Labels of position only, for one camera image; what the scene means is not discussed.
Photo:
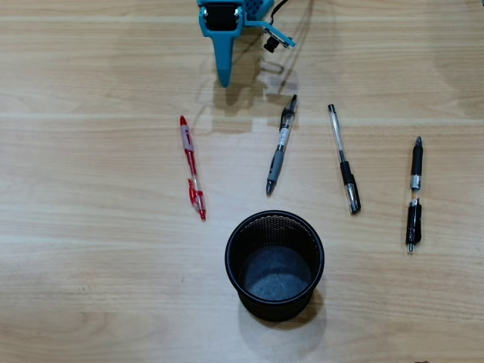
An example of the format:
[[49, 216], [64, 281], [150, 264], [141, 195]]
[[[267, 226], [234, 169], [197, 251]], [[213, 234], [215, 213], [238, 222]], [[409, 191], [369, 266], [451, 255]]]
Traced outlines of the blue gripper body with servo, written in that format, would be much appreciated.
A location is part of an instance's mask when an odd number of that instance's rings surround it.
[[205, 37], [238, 37], [244, 24], [244, 1], [197, 1], [200, 30]]

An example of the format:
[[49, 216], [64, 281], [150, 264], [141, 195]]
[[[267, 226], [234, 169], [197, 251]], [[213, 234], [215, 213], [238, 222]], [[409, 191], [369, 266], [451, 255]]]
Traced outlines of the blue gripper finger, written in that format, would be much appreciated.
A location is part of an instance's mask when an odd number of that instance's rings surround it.
[[234, 37], [213, 36], [212, 42], [215, 52], [216, 70], [219, 82], [223, 88], [227, 88], [231, 81]]

